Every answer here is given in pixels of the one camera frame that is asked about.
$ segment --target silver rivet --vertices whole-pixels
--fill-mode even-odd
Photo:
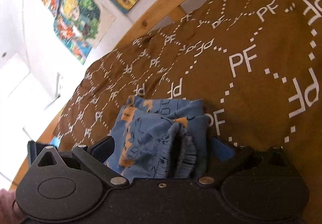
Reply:
[[[214,183],[214,179],[212,177],[202,177],[199,179],[199,183],[203,185],[209,185]]]
[[[159,186],[159,188],[166,188],[166,184],[165,183],[160,183],[158,186]]]
[[[123,177],[114,177],[111,179],[113,185],[122,185],[126,182],[126,178]]]

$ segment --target yellow painted hair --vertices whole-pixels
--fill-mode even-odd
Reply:
[[[76,6],[78,6],[78,0],[64,0],[63,11],[65,16],[70,19]]]

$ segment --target brown fabric with white letters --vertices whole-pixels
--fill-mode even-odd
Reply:
[[[67,104],[60,150],[108,135],[129,95],[203,99],[209,135],[283,146],[322,219],[321,0],[208,0],[182,20],[96,61]]]

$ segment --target wooden bed frame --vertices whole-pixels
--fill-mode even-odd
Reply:
[[[123,36],[119,43],[115,46],[121,48],[128,43],[133,42],[136,38],[149,32],[164,17],[169,16],[173,21],[178,21],[186,16],[186,12],[181,8],[180,4],[186,0],[157,0],[139,19],[133,24],[128,32]],[[63,109],[51,121],[46,130],[38,139],[39,142],[49,143],[53,137],[53,131],[56,128],[59,117]],[[17,184],[20,183],[28,170],[28,160],[22,163],[10,189],[15,190]]]

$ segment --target screw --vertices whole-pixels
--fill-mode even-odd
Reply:
[[[158,186],[159,186],[159,188],[166,188],[166,184],[165,183],[160,183]]]
[[[198,181],[202,185],[210,185],[213,184],[215,180],[212,177],[201,177]]]
[[[123,177],[114,177],[110,180],[113,185],[123,185],[126,182],[126,178]]]

